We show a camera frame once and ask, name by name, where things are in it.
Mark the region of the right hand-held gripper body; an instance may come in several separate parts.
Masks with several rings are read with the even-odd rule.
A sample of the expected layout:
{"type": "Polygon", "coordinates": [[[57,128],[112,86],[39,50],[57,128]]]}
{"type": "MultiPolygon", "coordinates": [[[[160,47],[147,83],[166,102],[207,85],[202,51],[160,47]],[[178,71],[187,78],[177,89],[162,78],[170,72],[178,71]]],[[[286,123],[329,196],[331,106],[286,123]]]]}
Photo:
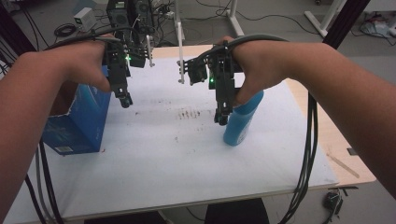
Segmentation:
{"type": "Polygon", "coordinates": [[[214,122],[220,126],[226,125],[233,113],[233,101],[237,93],[235,69],[241,71],[233,60],[231,48],[227,44],[214,46],[183,62],[183,73],[188,74],[191,85],[208,80],[208,88],[215,91],[217,108],[214,122]]]}

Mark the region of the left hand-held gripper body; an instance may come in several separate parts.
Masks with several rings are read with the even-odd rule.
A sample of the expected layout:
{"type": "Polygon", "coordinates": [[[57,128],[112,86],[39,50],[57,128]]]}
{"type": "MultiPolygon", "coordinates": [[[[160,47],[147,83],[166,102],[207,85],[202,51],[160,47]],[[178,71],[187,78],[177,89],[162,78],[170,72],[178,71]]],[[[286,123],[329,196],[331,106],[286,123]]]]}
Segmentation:
{"type": "Polygon", "coordinates": [[[115,32],[113,38],[106,41],[104,64],[107,67],[107,80],[123,108],[133,104],[128,92],[127,78],[131,76],[129,67],[143,68],[146,63],[146,51],[139,41],[133,41],[128,32],[115,32]]]}

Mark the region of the blue bottle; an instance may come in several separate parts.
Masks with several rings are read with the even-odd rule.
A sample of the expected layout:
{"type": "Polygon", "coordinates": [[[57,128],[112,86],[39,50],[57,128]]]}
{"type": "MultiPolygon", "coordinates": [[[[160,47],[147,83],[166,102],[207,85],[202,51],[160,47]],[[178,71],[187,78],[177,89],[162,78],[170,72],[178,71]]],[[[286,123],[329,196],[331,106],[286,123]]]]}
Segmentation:
{"type": "Polygon", "coordinates": [[[259,91],[244,105],[240,105],[233,109],[233,113],[229,117],[228,124],[223,134],[223,141],[227,145],[235,147],[244,141],[248,134],[250,122],[263,96],[264,92],[259,91]]]}

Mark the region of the blue cardboard box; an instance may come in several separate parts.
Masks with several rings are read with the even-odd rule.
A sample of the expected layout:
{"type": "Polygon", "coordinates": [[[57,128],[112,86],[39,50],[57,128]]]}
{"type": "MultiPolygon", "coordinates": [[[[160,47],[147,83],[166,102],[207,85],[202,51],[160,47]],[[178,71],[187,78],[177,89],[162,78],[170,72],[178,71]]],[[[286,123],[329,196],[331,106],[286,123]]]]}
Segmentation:
{"type": "Polygon", "coordinates": [[[68,110],[49,116],[42,140],[60,155],[100,150],[111,94],[78,84],[68,110]]]}

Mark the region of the person's left hand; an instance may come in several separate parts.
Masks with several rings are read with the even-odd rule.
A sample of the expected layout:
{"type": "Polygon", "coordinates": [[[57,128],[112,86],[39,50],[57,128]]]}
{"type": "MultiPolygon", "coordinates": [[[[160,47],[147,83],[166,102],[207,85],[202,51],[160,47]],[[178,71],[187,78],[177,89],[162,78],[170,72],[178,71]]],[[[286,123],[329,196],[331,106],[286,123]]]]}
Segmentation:
{"type": "Polygon", "coordinates": [[[103,41],[82,41],[56,49],[27,54],[31,70],[58,91],[66,82],[88,84],[101,91],[110,91],[102,73],[102,59],[106,44],[103,41]]]}

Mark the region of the person's right hand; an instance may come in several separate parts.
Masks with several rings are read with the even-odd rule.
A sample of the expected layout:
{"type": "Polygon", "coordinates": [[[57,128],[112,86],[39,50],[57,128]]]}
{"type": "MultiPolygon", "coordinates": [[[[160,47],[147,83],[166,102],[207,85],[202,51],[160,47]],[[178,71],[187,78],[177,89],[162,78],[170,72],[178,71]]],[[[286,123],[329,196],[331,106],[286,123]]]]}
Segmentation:
{"type": "Polygon", "coordinates": [[[259,91],[293,77],[297,49],[294,43],[269,40],[248,41],[234,47],[232,56],[242,68],[245,79],[233,105],[244,105],[259,91]]]}

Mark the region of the black computer tower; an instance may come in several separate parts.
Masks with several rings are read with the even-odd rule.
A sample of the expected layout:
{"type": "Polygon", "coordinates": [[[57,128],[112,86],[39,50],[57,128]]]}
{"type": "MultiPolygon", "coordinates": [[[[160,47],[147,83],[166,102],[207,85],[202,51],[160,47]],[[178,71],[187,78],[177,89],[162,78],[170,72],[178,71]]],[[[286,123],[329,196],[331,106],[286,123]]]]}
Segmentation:
{"type": "Polygon", "coordinates": [[[106,14],[112,27],[130,26],[145,35],[155,32],[150,0],[108,0],[106,14]]]}

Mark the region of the white power supply box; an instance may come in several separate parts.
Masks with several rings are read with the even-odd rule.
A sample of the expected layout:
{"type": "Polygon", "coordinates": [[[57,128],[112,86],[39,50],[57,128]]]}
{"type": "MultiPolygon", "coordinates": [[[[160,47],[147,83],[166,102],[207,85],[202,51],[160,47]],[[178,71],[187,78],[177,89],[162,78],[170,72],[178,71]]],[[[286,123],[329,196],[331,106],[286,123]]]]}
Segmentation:
{"type": "Polygon", "coordinates": [[[94,16],[93,10],[90,7],[84,7],[74,16],[74,20],[81,32],[89,32],[96,24],[96,18],[94,16]]]}

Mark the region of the white desk leg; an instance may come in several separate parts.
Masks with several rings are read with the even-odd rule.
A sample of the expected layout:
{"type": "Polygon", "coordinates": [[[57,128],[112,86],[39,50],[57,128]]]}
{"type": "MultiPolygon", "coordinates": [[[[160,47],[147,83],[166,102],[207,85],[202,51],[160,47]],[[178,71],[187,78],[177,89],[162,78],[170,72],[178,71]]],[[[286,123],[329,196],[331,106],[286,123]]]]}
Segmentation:
{"type": "Polygon", "coordinates": [[[226,10],[227,18],[229,19],[231,26],[237,36],[244,35],[244,31],[236,18],[237,0],[231,0],[230,8],[226,10]]]}

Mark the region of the white stand foot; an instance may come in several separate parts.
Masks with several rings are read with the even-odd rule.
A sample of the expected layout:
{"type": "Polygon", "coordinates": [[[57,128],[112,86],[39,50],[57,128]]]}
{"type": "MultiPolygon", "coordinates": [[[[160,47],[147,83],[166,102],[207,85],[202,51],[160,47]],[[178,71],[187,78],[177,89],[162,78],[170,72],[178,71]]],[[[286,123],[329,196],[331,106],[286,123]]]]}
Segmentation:
{"type": "Polygon", "coordinates": [[[328,33],[329,25],[334,18],[334,16],[339,13],[344,6],[346,0],[333,0],[331,3],[327,13],[323,17],[321,21],[319,21],[311,11],[305,11],[305,17],[310,21],[310,23],[314,26],[316,31],[322,36],[325,37],[328,33]]]}

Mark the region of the black power adapter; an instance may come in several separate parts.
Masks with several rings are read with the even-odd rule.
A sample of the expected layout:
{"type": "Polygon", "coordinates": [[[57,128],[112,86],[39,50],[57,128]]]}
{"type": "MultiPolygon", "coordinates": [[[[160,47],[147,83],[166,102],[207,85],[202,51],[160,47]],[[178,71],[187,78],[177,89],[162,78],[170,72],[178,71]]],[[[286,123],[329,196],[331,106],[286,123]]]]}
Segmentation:
{"type": "Polygon", "coordinates": [[[328,192],[324,198],[323,206],[331,212],[338,214],[343,204],[343,199],[339,191],[328,192]]]}

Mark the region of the black post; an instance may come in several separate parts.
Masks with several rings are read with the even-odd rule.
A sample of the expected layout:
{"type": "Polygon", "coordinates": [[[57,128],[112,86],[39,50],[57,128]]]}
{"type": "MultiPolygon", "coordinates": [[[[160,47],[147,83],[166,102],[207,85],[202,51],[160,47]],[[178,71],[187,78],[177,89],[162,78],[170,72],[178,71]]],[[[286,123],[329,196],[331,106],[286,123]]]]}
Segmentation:
{"type": "Polygon", "coordinates": [[[346,0],[332,27],[324,37],[323,43],[333,49],[338,49],[357,18],[370,2],[371,0],[346,0]]]}

